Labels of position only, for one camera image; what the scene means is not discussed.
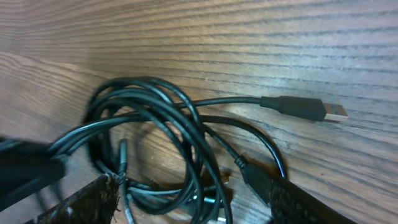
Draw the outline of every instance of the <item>metal usb tip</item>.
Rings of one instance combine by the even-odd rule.
[[[325,121],[344,122],[348,119],[346,110],[341,105],[324,103],[326,109]]]
[[[225,211],[223,208],[220,208],[218,210],[218,218],[217,221],[219,222],[226,222],[226,218],[225,218]]]

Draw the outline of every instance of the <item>usb cable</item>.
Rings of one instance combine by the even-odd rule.
[[[225,148],[246,176],[248,173],[252,174],[247,169],[250,167],[248,166],[250,162],[206,123],[232,125],[255,135],[271,152],[281,179],[287,179],[287,165],[277,146],[261,130],[237,119],[202,115],[197,110],[199,106],[224,103],[257,104],[282,114],[312,121],[344,121],[347,118],[342,106],[323,103],[318,99],[263,96],[192,101],[178,86],[163,79],[116,78],[104,83],[95,91],[88,103],[83,124],[58,138],[49,147],[47,155],[63,157],[73,154],[80,146],[87,147],[90,159],[98,171],[120,176],[122,200],[129,223],[136,222],[129,206],[133,203],[142,211],[152,215],[166,214],[189,204],[190,207],[194,206],[194,209],[190,209],[193,213],[191,223],[207,223],[223,210],[225,222],[231,224],[233,216],[229,198],[221,180],[215,155],[205,136],[211,136]],[[116,115],[125,107],[132,109],[132,112]],[[127,141],[121,140],[119,155],[116,155],[111,144],[110,129],[131,122],[152,122],[173,142],[186,162],[185,180],[180,188],[153,187],[126,175]],[[210,173],[212,179],[210,186],[205,186],[203,183],[201,178],[203,169]],[[250,189],[255,193],[260,191],[258,185],[252,185]],[[208,192],[213,194],[211,205],[206,204]]]

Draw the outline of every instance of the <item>wooden table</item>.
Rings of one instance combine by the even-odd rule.
[[[329,0],[130,0],[0,3],[2,135],[41,141],[79,124],[93,90],[109,78],[150,75],[193,99],[295,95],[344,105],[349,120],[314,123],[251,105],[201,108],[246,119],[287,158],[292,182],[358,223],[398,223],[398,2]],[[272,164],[248,133],[218,131],[240,152]],[[184,166],[150,126],[130,126],[130,175],[180,182]],[[245,188],[232,159],[235,223],[269,211]],[[96,177],[80,150],[67,195]],[[167,223],[135,210],[140,223]],[[0,213],[22,223],[40,213],[27,198]],[[116,218],[124,222],[122,213]]]

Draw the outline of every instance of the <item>usb plug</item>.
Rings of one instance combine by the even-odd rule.
[[[347,112],[341,105],[324,103],[322,100],[295,96],[261,97],[260,106],[271,108],[282,114],[312,121],[347,120]]]

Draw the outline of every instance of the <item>black cable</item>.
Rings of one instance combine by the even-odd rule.
[[[117,78],[106,82],[96,90],[88,104],[83,124],[56,140],[49,148],[48,154],[53,157],[70,155],[85,145],[90,153],[90,159],[100,172],[112,172],[122,177],[122,200],[130,223],[135,222],[129,206],[131,202],[149,214],[159,215],[185,205],[193,200],[193,196],[196,200],[196,211],[191,223],[207,223],[218,214],[220,206],[224,208],[226,222],[232,223],[229,200],[221,181],[217,161],[205,139],[205,133],[220,143],[238,165],[245,160],[219,134],[203,123],[227,124],[249,131],[271,152],[283,178],[287,178],[287,166],[276,145],[260,130],[233,118],[200,115],[196,107],[222,103],[261,104],[262,101],[264,99],[255,97],[192,101],[179,87],[159,78]],[[132,109],[133,112],[115,115],[125,107]],[[120,124],[144,121],[151,121],[162,130],[185,159],[186,173],[181,188],[160,189],[124,178],[127,169],[126,143],[121,144],[120,155],[116,155],[111,145],[110,130]],[[205,187],[201,181],[203,167],[210,173],[213,182],[211,186]],[[215,192],[213,208],[209,212],[202,212],[205,193],[209,190]],[[165,199],[161,197],[164,195],[174,197]]]

